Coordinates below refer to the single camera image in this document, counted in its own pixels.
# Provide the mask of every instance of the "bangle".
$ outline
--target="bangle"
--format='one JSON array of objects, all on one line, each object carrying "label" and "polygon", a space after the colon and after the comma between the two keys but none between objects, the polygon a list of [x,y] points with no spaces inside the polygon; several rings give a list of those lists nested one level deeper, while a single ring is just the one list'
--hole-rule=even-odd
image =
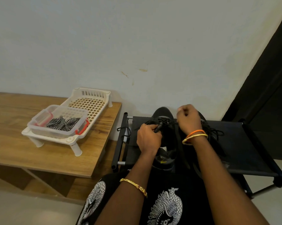
[{"label": "bangle", "polygon": [[120,182],[122,182],[122,181],[127,181],[128,183],[131,183],[133,186],[135,186],[137,189],[139,189],[144,194],[144,196],[147,198],[147,192],[141,186],[139,186],[135,182],[132,182],[131,180],[128,180],[128,179],[125,179],[125,178],[120,179]]},{"label": "bangle", "polygon": [[189,143],[186,143],[186,142],[187,142],[187,140],[191,139],[192,137],[196,137],[196,136],[206,136],[206,137],[208,138],[208,135],[205,134],[205,133],[196,134],[196,135],[193,135],[193,136],[186,137],[186,138],[182,141],[182,143],[183,143],[184,145],[192,145],[192,144],[189,144]]},{"label": "bangle", "polygon": [[205,133],[204,130],[195,130],[195,131],[191,132],[188,136],[186,136],[186,138],[189,137],[189,136],[191,136],[191,135],[192,135],[193,133],[195,133],[195,132],[203,132],[203,133]]}]

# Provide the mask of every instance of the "gold bracelet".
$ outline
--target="gold bracelet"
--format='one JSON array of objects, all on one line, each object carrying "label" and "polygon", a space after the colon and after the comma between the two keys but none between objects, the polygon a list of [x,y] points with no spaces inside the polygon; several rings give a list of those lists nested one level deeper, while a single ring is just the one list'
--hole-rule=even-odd
[{"label": "gold bracelet", "polygon": [[186,142],[187,142],[187,140],[191,139],[192,137],[196,137],[196,136],[206,136],[206,137],[208,138],[208,135],[205,134],[205,133],[196,134],[196,135],[189,136],[189,137],[185,138],[185,139],[182,141],[182,143],[183,143],[184,145],[192,145],[192,144],[189,144],[189,143],[186,143]]},{"label": "gold bracelet", "polygon": [[133,186],[135,186],[137,189],[139,189],[144,194],[144,196],[147,198],[147,192],[141,186],[139,186],[135,182],[132,182],[131,180],[128,180],[128,179],[125,179],[125,178],[120,179],[120,182],[122,182],[122,181],[127,181],[128,183],[131,183]]}]

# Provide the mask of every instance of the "hand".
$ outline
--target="hand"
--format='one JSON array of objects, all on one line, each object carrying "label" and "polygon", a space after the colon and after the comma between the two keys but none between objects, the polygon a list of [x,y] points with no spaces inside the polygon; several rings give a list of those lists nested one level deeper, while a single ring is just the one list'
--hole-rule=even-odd
[{"label": "hand", "polygon": [[176,117],[180,129],[186,135],[202,129],[198,111],[191,104],[179,107]]},{"label": "hand", "polygon": [[137,133],[137,144],[141,153],[155,156],[161,146],[161,131],[154,133],[158,125],[142,124]]}]

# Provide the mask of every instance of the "white tile floor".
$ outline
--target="white tile floor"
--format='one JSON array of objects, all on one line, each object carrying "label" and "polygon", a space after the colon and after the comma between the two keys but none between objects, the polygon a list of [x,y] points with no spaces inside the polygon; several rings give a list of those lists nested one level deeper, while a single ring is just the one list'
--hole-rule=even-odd
[{"label": "white tile floor", "polygon": [[[276,160],[282,169],[282,160]],[[270,185],[271,178],[246,176],[253,191]],[[282,189],[253,200],[270,224],[282,225]],[[0,225],[74,225],[82,206],[0,191]]]}]

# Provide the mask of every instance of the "wooden table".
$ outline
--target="wooden table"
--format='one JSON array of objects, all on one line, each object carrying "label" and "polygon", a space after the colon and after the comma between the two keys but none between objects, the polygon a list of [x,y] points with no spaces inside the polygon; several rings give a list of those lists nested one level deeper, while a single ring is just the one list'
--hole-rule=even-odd
[{"label": "wooden table", "polygon": [[86,137],[77,142],[83,151],[78,157],[68,145],[45,141],[38,148],[21,135],[21,131],[38,112],[65,100],[66,98],[0,93],[2,189],[41,193],[42,196],[47,194],[82,203],[98,179],[110,172],[116,143],[108,142],[108,137],[121,103],[114,102],[112,107],[106,107]]}]

